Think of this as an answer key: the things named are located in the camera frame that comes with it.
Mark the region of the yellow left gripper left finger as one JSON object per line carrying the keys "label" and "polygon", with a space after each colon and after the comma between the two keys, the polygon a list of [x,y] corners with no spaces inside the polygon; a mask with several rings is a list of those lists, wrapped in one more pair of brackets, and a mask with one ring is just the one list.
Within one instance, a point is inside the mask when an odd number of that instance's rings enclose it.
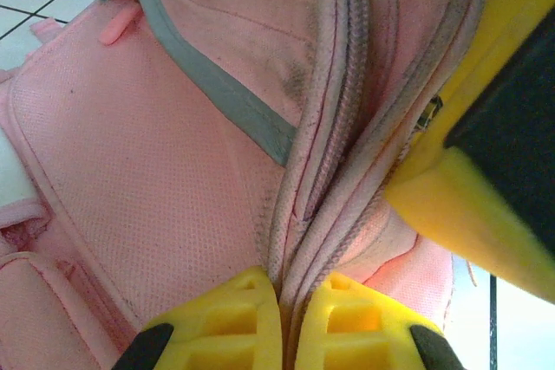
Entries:
{"label": "yellow left gripper left finger", "polygon": [[283,370],[282,346],[273,285],[255,266],[154,317],[111,370]]}

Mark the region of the pink student backpack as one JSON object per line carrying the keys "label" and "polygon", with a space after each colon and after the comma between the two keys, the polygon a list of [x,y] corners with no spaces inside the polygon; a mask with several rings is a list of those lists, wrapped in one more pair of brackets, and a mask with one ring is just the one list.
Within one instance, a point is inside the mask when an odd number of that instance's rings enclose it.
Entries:
{"label": "pink student backpack", "polygon": [[0,73],[0,370],[111,370],[258,266],[283,370],[340,274],[442,330],[451,254],[382,191],[483,0],[96,0]]}

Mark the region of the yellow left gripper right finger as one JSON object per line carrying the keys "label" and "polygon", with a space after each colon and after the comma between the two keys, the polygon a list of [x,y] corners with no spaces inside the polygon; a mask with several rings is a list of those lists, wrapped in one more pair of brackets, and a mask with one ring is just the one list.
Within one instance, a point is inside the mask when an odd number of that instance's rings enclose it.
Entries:
{"label": "yellow left gripper right finger", "polygon": [[460,370],[435,324],[337,272],[313,292],[296,370]]}

